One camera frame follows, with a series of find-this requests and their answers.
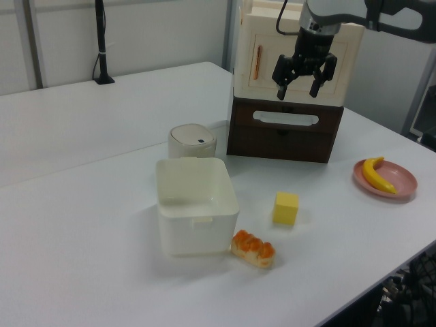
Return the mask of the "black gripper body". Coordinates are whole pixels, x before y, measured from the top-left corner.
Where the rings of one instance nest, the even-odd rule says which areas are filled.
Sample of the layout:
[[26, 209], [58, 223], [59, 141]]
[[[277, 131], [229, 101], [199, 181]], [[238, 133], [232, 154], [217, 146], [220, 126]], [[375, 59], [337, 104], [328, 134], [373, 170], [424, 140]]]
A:
[[314, 74], [324, 64], [336, 66], [336, 57], [330, 53], [334, 35], [313, 33], [300, 28], [292, 56], [292, 71], [295, 74]]

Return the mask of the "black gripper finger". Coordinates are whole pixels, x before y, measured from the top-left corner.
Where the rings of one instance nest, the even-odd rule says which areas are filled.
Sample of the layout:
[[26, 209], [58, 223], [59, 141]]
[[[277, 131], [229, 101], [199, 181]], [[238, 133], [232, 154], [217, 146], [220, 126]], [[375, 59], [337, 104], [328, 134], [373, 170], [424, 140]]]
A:
[[281, 54], [277, 59], [275, 69], [272, 73], [272, 79], [278, 87], [277, 98], [284, 100], [287, 92], [287, 86], [296, 79], [296, 72], [294, 71], [294, 60], [292, 57], [287, 57]]
[[309, 91], [311, 97], [316, 98], [324, 83], [333, 79], [336, 66], [337, 58], [332, 53], [328, 53], [324, 61], [323, 70], [321, 71], [320, 69], [317, 69], [313, 73], [314, 81], [311, 85], [311, 90]]

